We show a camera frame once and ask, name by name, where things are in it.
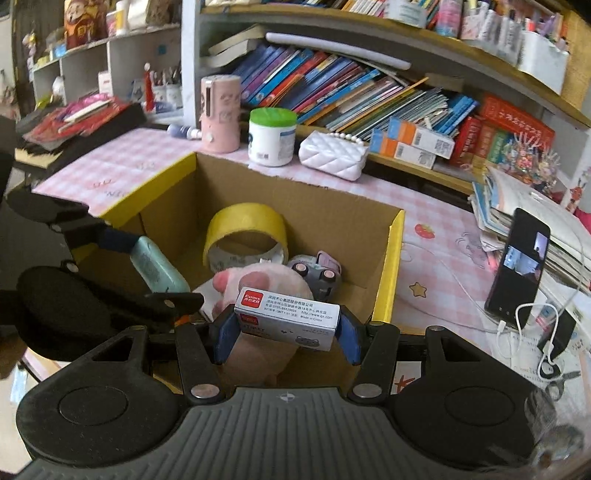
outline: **pink cylindrical container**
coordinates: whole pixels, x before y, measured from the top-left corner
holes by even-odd
[[[240,77],[211,75],[201,79],[203,150],[230,153],[240,147]]]

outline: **strawberry sticker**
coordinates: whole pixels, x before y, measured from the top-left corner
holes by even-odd
[[[424,223],[417,223],[414,227],[414,231],[421,238],[426,238],[427,240],[432,240],[435,238],[435,234],[433,233],[431,227],[425,225]]]

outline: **smartphone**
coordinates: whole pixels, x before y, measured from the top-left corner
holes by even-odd
[[[505,251],[486,299],[487,312],[517,328],[515,309],[535,300],[549,241],[548,225],[525,210],[515,210]],[[531,308],[524,307],[518,313],[522,328],[527,323],[530,311]]]

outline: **wooden shelf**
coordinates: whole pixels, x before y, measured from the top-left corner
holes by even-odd
[[[582,129],[591,127],[591,119],[535,78],[479,48],[455,38],[442,37],[433,31],[411,27],[385,18],[301,5],[205,7],[200,15],[207,22],[301,25],[350,32],[352,42],[355,42],[357,34],[373,37],[381,43],[407,45],[483,74],[494,82],[500,83],[501,86],[507,86],[519,92],[555,115],[570,121],[576,127]]]
[[[248,124],[246,124],[246,122],[244,122],[244,124],[244,127],[248,128]],[[308,135],[310,135],[314,130],[319,130],[323,132],[328,131],[325,128],[315,128],[308,127],[306,125],[298,125],[295,128],[295,134],[297,138],[304,139]],[[433,183],[443,185],[444,187],[448,187],[457,192],[465,193],[466,195],[471,195],[472,193],[474,193],[472,183],[470,183],[469,181],[460,180],[450,175],[439,173],[438,171],[429,170],[428,168],[419,167],[418,165],[413,165],[412,163],[396,160],[395,158],[385,157],[384,155],[379,155],[376,153],[370,153],[368,155],[368,160],[380,163],[382,165],[385,165],[386,167],[410,173],[411,175],[421,177],[422,179],[432,181]]]

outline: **masking tape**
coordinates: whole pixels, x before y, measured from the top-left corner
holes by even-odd
[[[262,233],[277,244],[259,255],[235,255],[216,246],[222,238],[240,232]],[[214,273],[230,267],[246,267],[259,263],[261,259],[284,264],[287,258],[287,233],[283,217],[267,205],[237,203],[220,210],[209,222],[203,249],[203,265]]]

